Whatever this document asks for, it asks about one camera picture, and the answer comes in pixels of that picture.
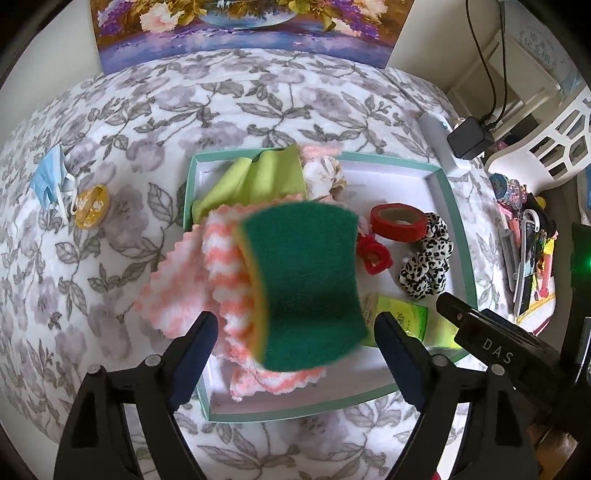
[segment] face mask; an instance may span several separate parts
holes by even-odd
[[[69,191],[63,190],[66,179],[72,184],[72,189]],[[71,201],[70,213],[72,215],[76,213],[76,179],[66,170],[64,152],[60,144],[53,147],[39,163],[31,179],[31,188],[37,195],[42,209],[50,210],[57,205],[64,224],[68,223],[64,197]]]

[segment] black power adapter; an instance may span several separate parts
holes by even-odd
[[[493,146],[495,140],[478,119],[469,116],[447,136],[447,143],[456,158],[471,160]]]

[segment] lime green cloth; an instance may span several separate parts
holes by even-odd
[[[254,205],[298,193],[306,198],[297,145],[266,150],[256,161],[240,157],[202,200],[193,202],[193,223],[200,223],[220,205]]]

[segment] painting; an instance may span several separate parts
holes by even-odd
[[[384,67],[414,0],[90,0],[105,73],[221,48],[322,53]]]

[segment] bed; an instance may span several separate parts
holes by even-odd
[[[430,83],[394,69],[282,50],[219,50],[98,75],[20,123],[0,153],[0,375],[2,393],[58,442],[88,367],[137,365],[169,343],[131,309],[182,236],[184,182],[195,152],[340,142],[344,150],[437,164],[416,119],[456,113]],[[99,229],[63,225],[28,189],[57,142],[84,190],[112,195]],[[450,179],[476,279],[479,308],[509,316],[496,234],[499,216],[481,163]],[[524,323],[540,326],[545,315]],[[460,361],[483,368],[471,356]],[[467,406],[450,432],[457,450]],[[211,424],[196,399],[176,419],[210,478],[378,478],[394,464],[418,414],[399,393],[303,419]],[[154,466],[132,409],[141,466]],[[440,473],[453,464],[445,454]]]

